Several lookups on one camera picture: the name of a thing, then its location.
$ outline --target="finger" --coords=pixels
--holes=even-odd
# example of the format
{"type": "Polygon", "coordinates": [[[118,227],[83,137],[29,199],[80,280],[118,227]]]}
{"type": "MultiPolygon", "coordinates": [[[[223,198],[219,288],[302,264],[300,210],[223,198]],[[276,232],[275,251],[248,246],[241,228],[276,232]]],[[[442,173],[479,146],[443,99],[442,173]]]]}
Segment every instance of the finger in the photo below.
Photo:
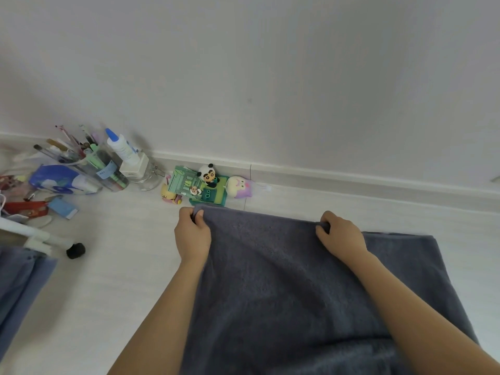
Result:
{"type": "Polygon", "coordinates": [[[321,220],[320,221],[321,222],[332,222],[336,217],[337,217],[336,214],[334,214],[333,212],[330,212],[329,210],[327,210],[321,216],[321,220]]]}
{"type": "Polygon", "coordinates": [[[182,207],[179,209],[179,221],[191,220],[193,208],[182,207]]]}
{"type": "Polygon", "coordinates": [[[205,228],[208,227],[205,221],[203,221],[203,209],[199,210],[195,216],[195,223],[197,227],[205,228]]]}
{"type": "Polygon", "coordinates": [[[320,239],[321,243],[324,246],[327,245],[328,234],[319,225],[316,225],[316,236],[320,239]]]}

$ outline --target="red object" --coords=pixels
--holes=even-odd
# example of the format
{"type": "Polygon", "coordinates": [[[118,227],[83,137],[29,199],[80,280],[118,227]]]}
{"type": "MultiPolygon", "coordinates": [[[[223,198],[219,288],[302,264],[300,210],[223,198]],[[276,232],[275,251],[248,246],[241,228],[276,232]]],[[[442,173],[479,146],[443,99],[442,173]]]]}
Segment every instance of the red object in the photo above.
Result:
{"type": "Polygon", "coordinates": [[[48,213],[45,201],[6,202],[3,206],[8,214],[22,214],[28,218],[45,216],[48,213]]]}

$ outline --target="wall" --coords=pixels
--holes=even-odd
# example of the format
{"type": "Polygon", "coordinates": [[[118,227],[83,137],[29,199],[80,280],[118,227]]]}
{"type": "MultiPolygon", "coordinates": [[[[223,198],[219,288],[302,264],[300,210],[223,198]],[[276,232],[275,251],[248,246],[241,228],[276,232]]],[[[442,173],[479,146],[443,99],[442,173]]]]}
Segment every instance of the wall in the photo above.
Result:
{"type": "Polygon", "coordinates": [[[500,192],[500,0],[0,6],[3,132],[500,192]]]}

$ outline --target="hand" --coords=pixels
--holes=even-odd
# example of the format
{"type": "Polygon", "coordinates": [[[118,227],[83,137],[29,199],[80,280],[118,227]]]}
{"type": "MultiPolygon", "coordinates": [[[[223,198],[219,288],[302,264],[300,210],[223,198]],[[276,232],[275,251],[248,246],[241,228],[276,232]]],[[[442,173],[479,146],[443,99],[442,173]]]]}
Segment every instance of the hand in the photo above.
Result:
{"type": "Polygon", "coordinates": [[[348,267],[368,253],[363,234],[351,221],[337,217],[327,210],[321,216],[321,222],[330,224],[330,234],[316,226],[316,235],[327,250],[344,262],[348,267]]]}
{"type": "Polygon", "coordinates": [[[209,256],[212,241],[210,228],[203,221],[203,210],[191,220],[193,208],[179,209],[179,222],[173,230],[176,234],[177,250],[182,263],[195,263],[204,266],[209,256]]]}

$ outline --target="white bottle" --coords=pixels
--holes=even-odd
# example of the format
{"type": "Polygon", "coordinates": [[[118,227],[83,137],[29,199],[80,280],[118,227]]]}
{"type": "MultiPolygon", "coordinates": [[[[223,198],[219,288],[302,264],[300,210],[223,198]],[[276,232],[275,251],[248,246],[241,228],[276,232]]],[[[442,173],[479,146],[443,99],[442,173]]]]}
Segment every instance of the white bottle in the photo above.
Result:
{"type": "Polygon", "coordinates": [[[108,134],[108,144],[116,152],[116,154],[123,159],[123,161],[130,165],[139,163],[139,155],[128,145],[127,140],[123,135],[117,136],[110,129],[106,129],[108,134]]]}

